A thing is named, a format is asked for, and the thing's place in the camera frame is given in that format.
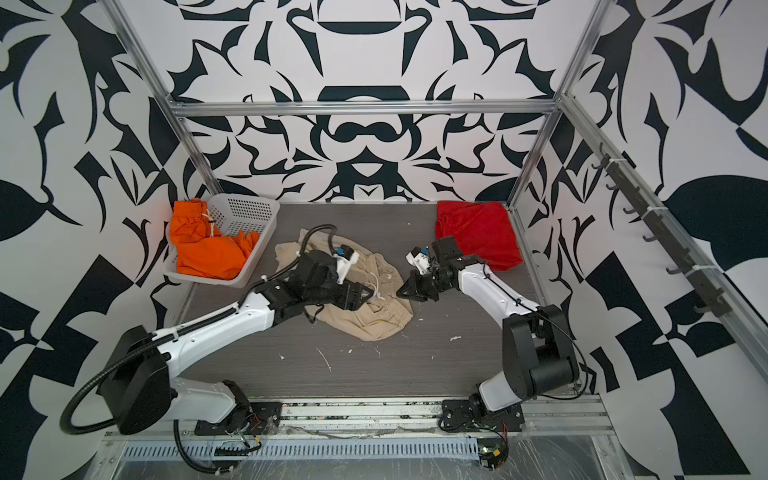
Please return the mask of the beige shorts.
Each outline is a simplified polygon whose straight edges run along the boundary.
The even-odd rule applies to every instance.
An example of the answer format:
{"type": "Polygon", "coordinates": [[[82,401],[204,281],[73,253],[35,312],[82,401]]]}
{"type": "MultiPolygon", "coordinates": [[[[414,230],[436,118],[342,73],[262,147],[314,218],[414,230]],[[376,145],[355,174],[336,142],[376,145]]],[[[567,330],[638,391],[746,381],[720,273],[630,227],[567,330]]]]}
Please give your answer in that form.
{"type": "Polygon", "coordinates": [[[336,235],[332,244],[335,247],[348,245],[358,252],[359,260],[351,267],[347,278],[374,290],[372,283],[375,280],[369,277],[367,272],[375,272],[380,280],[384,300],[379,300],[373,295],[357,311],[345,311],[331,305],[322,310],[314,306],[307,307],[309,318],[366,342],[384,340],[403,330],[413,318],[413,310],[409,301],[396,296],[396,291],[403,286],[403,279],[398,270],[388,263],[383,255],[345,237],[336,235]]]}

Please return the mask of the red shorts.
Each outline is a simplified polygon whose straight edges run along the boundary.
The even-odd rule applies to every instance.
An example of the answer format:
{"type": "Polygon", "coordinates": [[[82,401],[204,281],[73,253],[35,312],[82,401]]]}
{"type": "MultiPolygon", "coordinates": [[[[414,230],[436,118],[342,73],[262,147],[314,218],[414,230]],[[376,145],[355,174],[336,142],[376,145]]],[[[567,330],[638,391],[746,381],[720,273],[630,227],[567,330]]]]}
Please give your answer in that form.
{"type": "Polygon", "coordinates": [[[493,271],[523,263],[508,211],[497,202],[439,202],[435,235],[437,239],[452,236],[465,255],[477,255],[493,271]]]}

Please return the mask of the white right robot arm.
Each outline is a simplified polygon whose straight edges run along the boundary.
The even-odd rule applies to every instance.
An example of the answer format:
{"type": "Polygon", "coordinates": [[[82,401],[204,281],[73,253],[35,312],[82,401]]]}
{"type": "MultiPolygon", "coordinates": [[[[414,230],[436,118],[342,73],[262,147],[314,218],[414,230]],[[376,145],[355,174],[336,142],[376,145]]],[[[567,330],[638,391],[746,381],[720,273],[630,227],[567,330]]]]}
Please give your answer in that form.
{"type": "Polygon", "coordinates": [[[477,387],[482,412],[496,412],[558,388],[580,377],[577,346],[563,311],[541,306],[504,283],[487,262],[463,253],[444,237],[406,255],[412,267],[397,290],[401,299],[437,301],[457,290],[474,300],[502,331],[502,370],[477,387]]]}

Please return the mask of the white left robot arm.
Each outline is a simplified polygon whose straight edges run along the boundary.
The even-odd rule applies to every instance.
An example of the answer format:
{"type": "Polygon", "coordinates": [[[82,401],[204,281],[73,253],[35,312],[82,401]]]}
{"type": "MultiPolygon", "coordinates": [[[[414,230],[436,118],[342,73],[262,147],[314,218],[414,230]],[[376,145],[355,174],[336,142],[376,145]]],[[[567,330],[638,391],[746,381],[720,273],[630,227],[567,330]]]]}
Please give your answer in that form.
{"type": "Polygon", "coordinates": [[[310,306],[359,310],[373,295],[372,289],[347,277],[359,258],[347,245],[332,254],[309,251],[290,271],[253,286],[237,303],[175,327],[155,332],[135,327],[124,333],[97,389],[114,426],[123,435],[161,420],[238,427],[249,408],[242,390],[232,381],[186,380],[183,372],[235,341],[306,313],[310,306]]]}

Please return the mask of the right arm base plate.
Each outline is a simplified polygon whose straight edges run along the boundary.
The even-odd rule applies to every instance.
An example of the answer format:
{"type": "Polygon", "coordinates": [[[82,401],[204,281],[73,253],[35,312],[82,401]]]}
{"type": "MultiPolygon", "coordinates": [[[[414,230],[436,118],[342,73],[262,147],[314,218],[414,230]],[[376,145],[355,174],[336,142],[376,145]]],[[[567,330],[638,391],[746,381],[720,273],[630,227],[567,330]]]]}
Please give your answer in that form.
{"type": "Polygon", "coordinates": [[[491,412],[484,406],[478,394],[473,394],[468,399],[443,400],[438,417],[438,427],[445,432],[521,432],[524,423],[520,404],[491,412]]]}

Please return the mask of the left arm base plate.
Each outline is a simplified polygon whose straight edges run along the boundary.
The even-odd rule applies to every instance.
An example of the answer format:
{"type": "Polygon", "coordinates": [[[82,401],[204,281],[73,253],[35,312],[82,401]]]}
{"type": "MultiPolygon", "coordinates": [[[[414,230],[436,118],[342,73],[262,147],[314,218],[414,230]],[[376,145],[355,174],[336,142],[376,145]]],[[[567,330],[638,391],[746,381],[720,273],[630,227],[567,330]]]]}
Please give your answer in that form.
{"type": "Polygon", "coordinates": [[[236,406],[220,423],[198,421],[194,434],[197,436],[230,435],[237,432],[251,435],[269,433],[279,427],[282,417],[282,402],[257,401],[249,407],[236,406]]]}

